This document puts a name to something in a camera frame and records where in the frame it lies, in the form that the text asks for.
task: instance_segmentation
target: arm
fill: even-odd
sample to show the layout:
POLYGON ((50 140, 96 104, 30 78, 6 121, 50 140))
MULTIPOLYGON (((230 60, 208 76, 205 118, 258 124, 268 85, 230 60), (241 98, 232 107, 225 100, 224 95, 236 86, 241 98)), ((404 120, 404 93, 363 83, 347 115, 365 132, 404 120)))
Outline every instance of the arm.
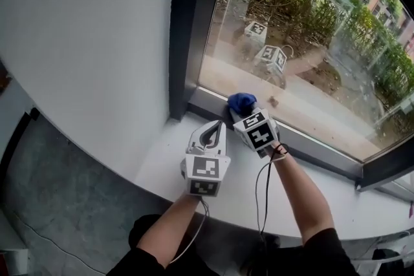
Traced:
POLYGON ((164 268, 174 259, 200 200, 182 195, 142 236, 137 248, 152 256, 164 268))
MULTIPOLYGON (((275 146, 286 153, 279 143, 275 146)), ((333 228, 334 221, 325 197, 295 159, 287 153, 285 159, 275 162, 275 166, 292 206, 303 244, 318 232, 333 228)))

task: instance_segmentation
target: black shirt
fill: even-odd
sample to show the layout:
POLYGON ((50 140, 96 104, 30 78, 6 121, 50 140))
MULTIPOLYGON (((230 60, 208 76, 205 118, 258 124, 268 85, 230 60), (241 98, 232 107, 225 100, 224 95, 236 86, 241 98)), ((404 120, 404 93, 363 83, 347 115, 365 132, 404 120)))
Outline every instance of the black shirt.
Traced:
MULTIPOLYGON (((278 250, 280 255, 273 259, 274 268, 269 268, 272 270, 269 275, 358 275, 335 229, 317 233, 299 251, 278 250)), ((201 260, 184 259, 184 256, 180 260, 165 270, 151 254, 133 248, 108 275, 207 275, 206 265, 201 260)))

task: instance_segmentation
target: marker cube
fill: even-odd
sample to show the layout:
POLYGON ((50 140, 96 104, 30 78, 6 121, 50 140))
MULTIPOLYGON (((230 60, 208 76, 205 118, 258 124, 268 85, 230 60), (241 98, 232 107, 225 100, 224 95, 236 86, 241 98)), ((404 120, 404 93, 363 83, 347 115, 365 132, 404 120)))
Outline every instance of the marker cube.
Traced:
POLYGON ((186 179, 187 194, 217 196, 229 165, 228 156, 186 154, 182 171, 186 179))
POLYGON ((260 46, 263 46, 266 42, 267 27, 253 21, 245 28, 245 35, 258 41, 260 46))
POLYGON ((265 45, 255 56, 254 56, 254 63, 257 65, 259 61, 264 61, 267 63, 271 63, 280 72, 283 72, 285 69, 285 65, 287 62, 287 57, 285 53, 280 49, 280 47, 272 46, 272 45, 265 45))
POLYGON ((248 118, 233 124, 234 131, 253 150, 258 151, 278 140, 268 111, 262 109, 248 118))

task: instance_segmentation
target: paved path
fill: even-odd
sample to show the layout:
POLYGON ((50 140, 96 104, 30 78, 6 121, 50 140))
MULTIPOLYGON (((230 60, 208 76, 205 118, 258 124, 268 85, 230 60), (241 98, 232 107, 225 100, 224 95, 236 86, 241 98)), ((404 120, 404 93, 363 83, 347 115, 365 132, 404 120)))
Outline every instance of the paved path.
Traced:
POLYGON ((318 47, 307 52, 303 57, 290 59, 286 63, 283 73, 286 76, 297 75, 301 72, 307 72, 312 68, 316 68, 324 59, 326 48, 318 47))
POLYGON ((226 96, 252 93, 276 118, 360 160, 380 150, 366 138, 374 132, 372 127, 336 99, 295 75, 288 77, 287 89, 283 90, 222 60, 205 56, 200 84, 226 96), (271 96, 279 101, 276 108, 268 103, 271 96))

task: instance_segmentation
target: blue cloth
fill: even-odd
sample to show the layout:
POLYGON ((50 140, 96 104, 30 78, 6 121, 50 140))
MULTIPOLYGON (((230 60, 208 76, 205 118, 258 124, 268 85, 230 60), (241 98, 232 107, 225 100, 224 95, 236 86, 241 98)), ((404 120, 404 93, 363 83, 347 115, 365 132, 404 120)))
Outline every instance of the blue cloth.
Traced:
POLYGON ((257 101, 256 97, 250 93, 232 94, 227 99, 228 106, 240 116, 249 116, 253 110, 253 104, 257 101))

